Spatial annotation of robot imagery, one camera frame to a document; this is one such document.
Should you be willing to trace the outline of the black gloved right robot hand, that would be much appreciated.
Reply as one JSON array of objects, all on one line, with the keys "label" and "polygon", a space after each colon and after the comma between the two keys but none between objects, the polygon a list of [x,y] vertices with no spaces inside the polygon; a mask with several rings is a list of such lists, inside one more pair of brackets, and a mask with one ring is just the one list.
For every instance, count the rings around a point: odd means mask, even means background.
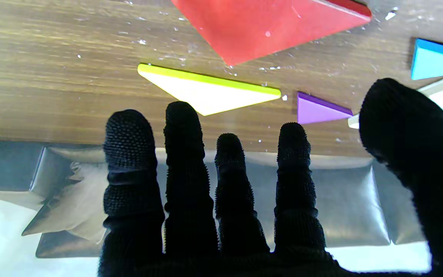
[{"label": "black gloved right robot hand", "polygon": [[[110,116],[103,150],[108,187],[100,277],[414,277],[412,272],[352,272],[325,249],[315,207],[311,146],[302,125],[278,137],[275,250],[254,209],[239,138],[217,140],[218,184],[210,196],[202,127],[187,102],[171,102],[164,129],[167,203],[157,181],[153,131],[138,111]],[[377,80],[359,113],[362,145],[412,192],[432,256],[423,277],[443,277],[443,110],[391,78]]]}]

